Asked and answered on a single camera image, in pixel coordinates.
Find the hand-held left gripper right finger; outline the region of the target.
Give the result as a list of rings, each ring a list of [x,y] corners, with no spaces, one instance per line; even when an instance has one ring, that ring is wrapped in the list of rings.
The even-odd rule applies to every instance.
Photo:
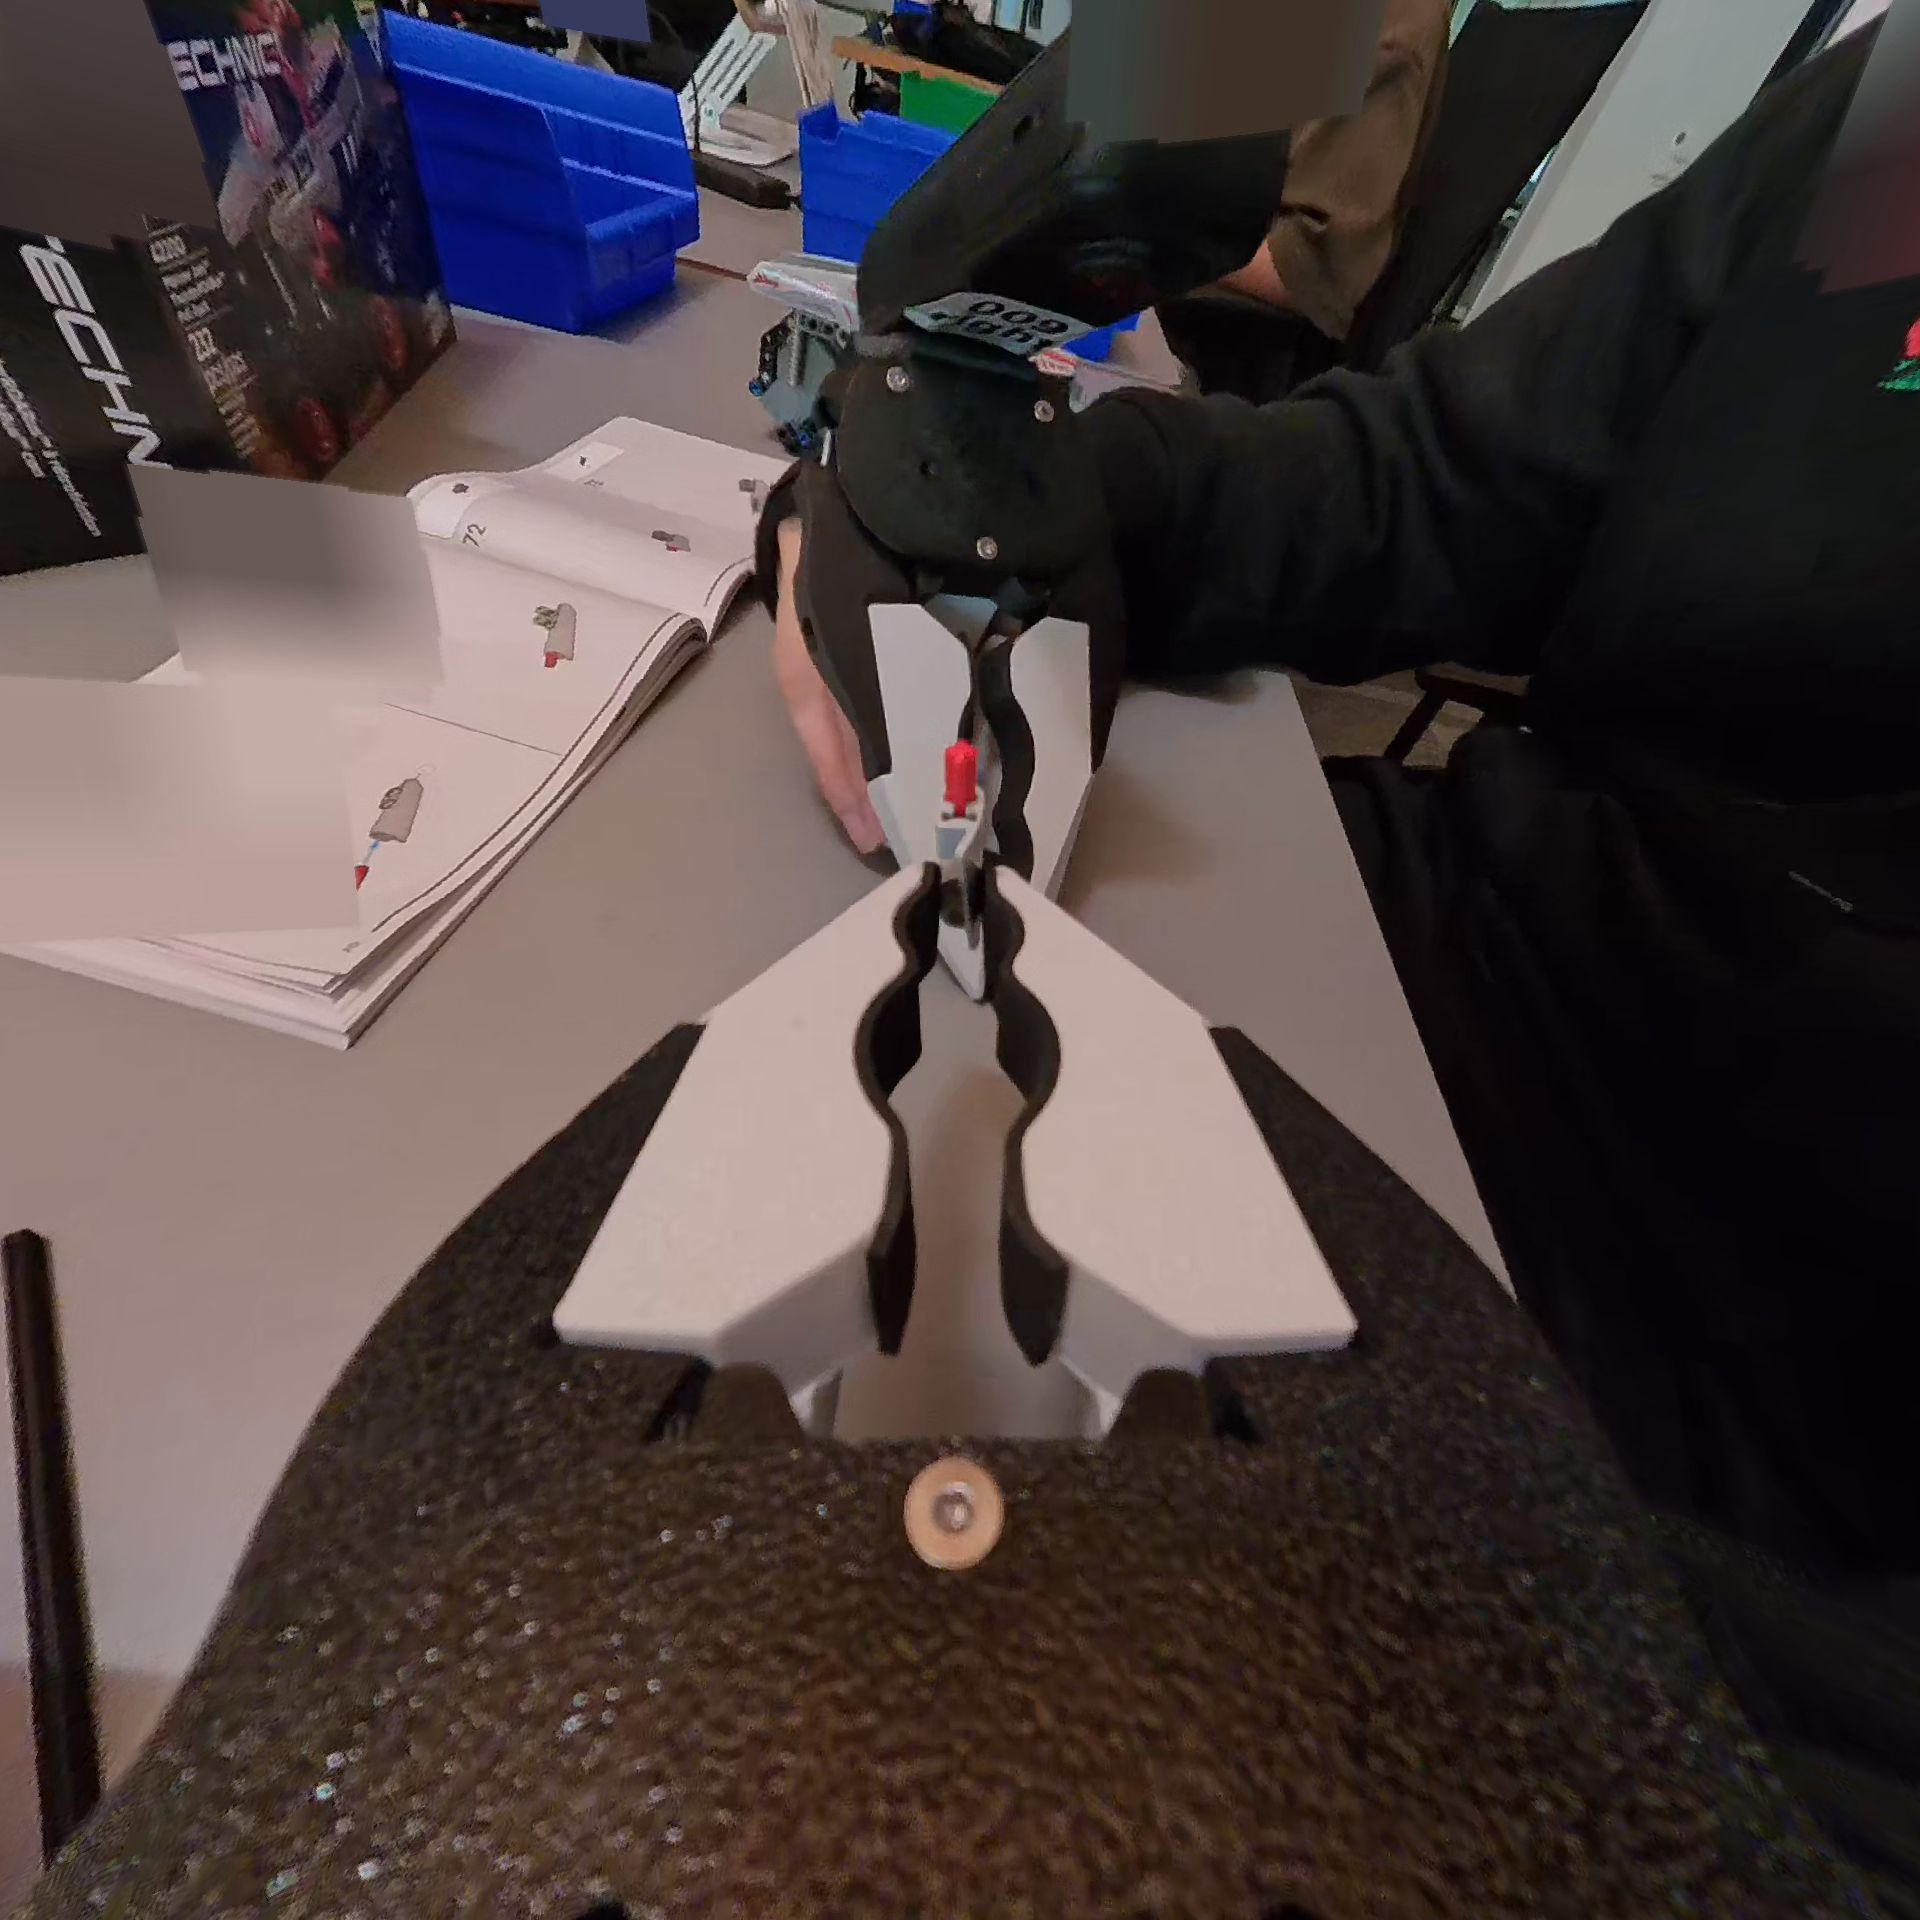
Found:
[[[1140,1376],[1334,1353],[1357,1329],[1221,1048],[1186,1000],[1012,869],[982,943],[1004,1150],[1000,1293],[1019,1353],[1083,1390],[1107,1434]]]

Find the grey toy part red pin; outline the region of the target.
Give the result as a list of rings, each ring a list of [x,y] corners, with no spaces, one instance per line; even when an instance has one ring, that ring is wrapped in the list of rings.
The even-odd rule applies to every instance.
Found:
[[[945,750],[941,803],[933,851],[940,869],[940,958],[972,999],[990,991],[985,878],[994,851],[996,758],[966,737]]]

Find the person's right hand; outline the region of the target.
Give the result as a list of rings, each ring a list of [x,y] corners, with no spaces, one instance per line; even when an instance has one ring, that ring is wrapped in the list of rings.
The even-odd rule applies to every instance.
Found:
[[[796,728],[819,794],[861,857],[890,847],[881,827],[858,737],[809,656],[798,610],[801,528],[782,528],[774,598],[774,682]]]

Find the grey toy brick model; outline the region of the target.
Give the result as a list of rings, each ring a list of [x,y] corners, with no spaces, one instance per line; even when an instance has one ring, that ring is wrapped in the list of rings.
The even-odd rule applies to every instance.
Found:
[[[750,393],[772,417],[779,445],[803,456],[826,432],[821,389],[852,352],[859,333],[858,264],[836,255],[786,250],[757,263],[747,285],[785,309],[760,336]]]

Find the black bulky object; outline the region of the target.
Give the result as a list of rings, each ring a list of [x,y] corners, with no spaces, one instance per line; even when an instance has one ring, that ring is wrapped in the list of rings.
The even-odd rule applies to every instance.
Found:
[[[1234,272],[1267,235],[1289,130],[1258,105],[1226,131],[1154,138],[1169,105],[1098,119],[1083,70],[1091,16],[1012,79],[881,216],[854,267],[865,330],[933,329],[930,311],[987,297],[1102,329]]]

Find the grey desk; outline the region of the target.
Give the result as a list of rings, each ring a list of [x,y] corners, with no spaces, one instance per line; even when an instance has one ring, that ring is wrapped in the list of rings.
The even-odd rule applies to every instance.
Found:
[[[458,312],[458,343],[332,475],[403,494],[521,469],[612,415],[772,447],[747,394],[774,309],[738,277],[796,210],[701,192],[676,285],[608,339]],[[1233,1024],[1505,1280],[1494,1233],[1337,823],[1318,750],[1377,751],[1392,689],[1277,673],[1131,688],[1062,903]],[[420,1262],[665,1029],[873,880],[817,797],[740,598],[556,823],[349,1048],[4,958],[4,1231],[52,1242],[96,1642],[102,1775],[193,1665],[257,1514]],[[934,971],[900,1112],[922,1273],[898,1360],[840,1430],[1054,1434],[1072,1381],[1002,1322],[1016,1089],[992,1011]]]

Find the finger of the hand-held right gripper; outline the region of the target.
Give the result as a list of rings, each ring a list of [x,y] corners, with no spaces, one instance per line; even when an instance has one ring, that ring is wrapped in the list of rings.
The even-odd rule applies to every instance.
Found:
[[[990,846],[1058,898],[1098,769],[1091,629],[1044,615],[976,657]]]
[[[868,794],[890,849],[904,865],[953,858],[941,851],[945,757],[964,737],[976,746],[974,864],[992,841],[992,735],[974,701],[974,648],[992,624],[985,595],[933,595],[923,606],[873,606],[872,645],[890,767]]]

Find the small blue storage bin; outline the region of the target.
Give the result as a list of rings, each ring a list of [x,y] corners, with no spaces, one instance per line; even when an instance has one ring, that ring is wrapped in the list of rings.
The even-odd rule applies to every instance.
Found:
[[[958,138],[892,111],[846,119],[833,103],[805,110],[801,131],[801,249],[858,259],[900,193]]]

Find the white stand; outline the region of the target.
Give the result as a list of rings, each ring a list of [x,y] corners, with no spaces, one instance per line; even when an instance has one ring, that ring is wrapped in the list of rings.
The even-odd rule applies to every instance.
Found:
[[[765,31],[757,16],[736,16],[716,35],[680,88],[681,123],[696,158],[707,155],[752,168],[796,158],[801,135],[793,125],[742,105],[752,77],[772,53],[782,49],[785,34]]]

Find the large blue storage bin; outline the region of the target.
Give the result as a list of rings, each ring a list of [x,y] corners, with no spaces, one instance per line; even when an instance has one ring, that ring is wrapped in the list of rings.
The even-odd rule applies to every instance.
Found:
[[[587,333],[670,287],[701,235],[681,101],[384,14],[449,297]]]

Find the black thin rod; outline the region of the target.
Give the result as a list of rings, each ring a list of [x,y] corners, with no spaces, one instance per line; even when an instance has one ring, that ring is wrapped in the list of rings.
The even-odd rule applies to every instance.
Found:
[[[38,1850],[51,1865],[102,1795],[102,1741],[52,1248],[12,1231],[3,1266]]]

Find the black toy set box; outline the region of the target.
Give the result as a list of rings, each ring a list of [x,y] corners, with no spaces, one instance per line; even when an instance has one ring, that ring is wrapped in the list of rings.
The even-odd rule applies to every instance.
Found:
[[[314,480],[452,339],[378,3],[3,3],[4,574],[128,470]]]

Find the person's right forearm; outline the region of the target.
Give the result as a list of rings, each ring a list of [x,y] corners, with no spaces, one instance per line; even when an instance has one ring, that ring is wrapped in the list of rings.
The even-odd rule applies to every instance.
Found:
[[[1092,402],[1128,678],[1529,672],[1642,422],[1622,343],[1513,297],[1270,403]]]

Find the open instruction booklet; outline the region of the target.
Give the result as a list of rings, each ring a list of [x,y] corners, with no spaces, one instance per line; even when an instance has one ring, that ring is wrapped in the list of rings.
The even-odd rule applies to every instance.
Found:
[[[4,955],[347,1048],[717,634],[785,469],[616,417],[412,487],[443,678],[347,722],[356,925]]]

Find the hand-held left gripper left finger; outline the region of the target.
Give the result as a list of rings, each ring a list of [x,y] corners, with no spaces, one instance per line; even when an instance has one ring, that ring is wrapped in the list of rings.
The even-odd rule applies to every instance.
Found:
[[[916,1233],[892,1091],[922,1055],[937,871],[900,871],[709,1009],[554,1311],[574,1346],[772,1373],[827,1433],[898,1353]]]

